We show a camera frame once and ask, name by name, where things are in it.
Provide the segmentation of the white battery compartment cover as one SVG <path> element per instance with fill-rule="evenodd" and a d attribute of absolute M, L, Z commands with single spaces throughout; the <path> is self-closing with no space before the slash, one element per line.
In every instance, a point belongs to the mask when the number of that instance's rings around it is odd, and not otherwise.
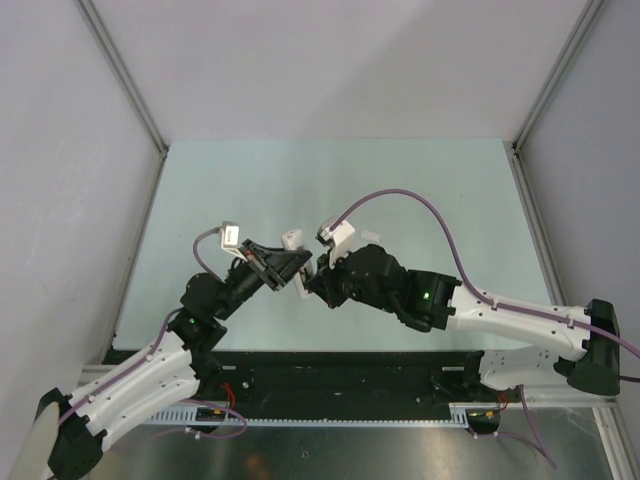
<path fill-rule="evenodd" d="M 368 242 L 373 242 L 373 243 L 382 242 L 382 236 L 380 234 L 369 231 L 369 230 L 362 230 L 360 232 L 360 236 L 363 240 L 366 240 Z"/>

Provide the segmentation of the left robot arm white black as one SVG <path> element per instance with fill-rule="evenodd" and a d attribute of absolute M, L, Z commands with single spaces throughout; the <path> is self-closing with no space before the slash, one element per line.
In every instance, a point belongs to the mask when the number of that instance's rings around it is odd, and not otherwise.
<path fill-rule="evenodd" d="M 226 277 L 203 264 L 149 345 L 72 393 L 53 388 L 40 398 L 38 414 L 51 405 L 58 409 L 45 459 L 52 478 L 80 479 L 150 416 L 176 402 L 214 397 L 221 366 L 213 348 L 227 332 L 223 321 L 262 286 L 284 288 L 312 257 L 302 247 L 269 248 L 251 240 L 222 248 L 234 257 Z"/>

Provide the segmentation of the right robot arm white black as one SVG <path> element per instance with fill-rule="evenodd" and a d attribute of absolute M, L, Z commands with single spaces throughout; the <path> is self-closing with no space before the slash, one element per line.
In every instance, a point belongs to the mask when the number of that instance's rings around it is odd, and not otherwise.
<path fill-rule="evenodd" d="M 378 245 L 337 260 L 322 255 L 305 287 L 330 308 L 351 300 L 391 313 L 419 332 L 478 331 L 525 343 L 508 353 L 486 351 L 477 367 L 463 373 L 462 391 L 473 401 L 519 383 L 534 384 L 546 367 L 576 390 L 599 396 L 620 392 L 619 325 L 608 301 L 544 306 L 490 296 L 454 276 L 406 269 Z"/>

